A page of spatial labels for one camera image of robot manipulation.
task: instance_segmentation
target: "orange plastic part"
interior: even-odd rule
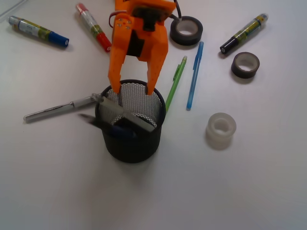
[[[138,9],[158,9],[162,12],[160,22],[155,23],[155,30],[144,31],[144,21],[141,17],[132,16]],[[132,31],[137,38],[143,41],[142,50],[138,55],[139,61],[147,62],[147,93],[154,91],[155,84],[159,78],[161,68],[168,52],[168,39],[164,20],[176,8],[174,2],[165,0],[116,0],[116,11],[127,11],[119,13],[114,19],[112,48],[110,54],[110,66],[108,77],[114,92],[120,91],[120,70],[128,52]]]

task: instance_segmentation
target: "silver pen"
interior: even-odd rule
[[[92,103],[95,103],[95,102],[96,101],[94,100],[94,98],[92,96],[85,97],[83,99],[72,101],[72,102],[69,102],[67,104],[62,104],[62,105],[59,105],[59,106],[56,106],[56,107],[53,107],[53,108],[50,108],[50,109],[45,109],[45,110],[42,110],[42,111],[39,111],[39,112],[36,112],[36,113],[33,113],[33,114],[26,115],[26,116],[24,116],[24,121],[28,122],[32,119],[42,118],[44,116],[48,116],[48,115],[51,115],[51,114],[60,113],[60,112],[63,112],[63,111],[68,111],[70,109],[78,108],[78,107],[88,105],[88,104],[92,104]]]

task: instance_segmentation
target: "blue marker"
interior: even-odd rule
[[[16,30],[20,30],[27,34],[33,35],[35,37],[39,37],[48,42],[55,43],[59,46],[67,47],[69,39],[65,38],[51,30],[48,30],[42,26],[29,22],[28,20],[18,18],[15,16],[11,16],[8,18],[8,22],[12,25]]]
[[[190,88],[190,93],[189,93],[189,98],[188,98],[188,104],[187,104],[188,111],[190,111],[192,107],[193,96],[194,96],[194,91],[195,91],[195,86],[196,86],[197,75],[198,75],[198,69],[201,63],[202,49],[203,49],[203,42],[200,42],[200,45],[197,51],[197,55],[195,57],[194,66],[193,66],[194,73],[193,73],[193,78],[192,78],[192,83],[191,83],[191,88]]]

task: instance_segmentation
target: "orange robotic gripper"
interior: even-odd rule
[[[164,21],[176,8],[165,0],[116,0],[108,77],[114,92],[120,91],[120,70],[126,55],[146,61],[147,94],[152,94],[168,52]]]

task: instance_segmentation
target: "red marker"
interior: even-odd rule
[[[110,52],[112,44],[100,26],[97,24],[91,13],[88,11],[88,9],[82,3],[77,4],[76,8],[80,13],[81,20],[89,29],[89,31],[91,31],[94,38],[96,38],[96,40],[102,45],[106,52]]]

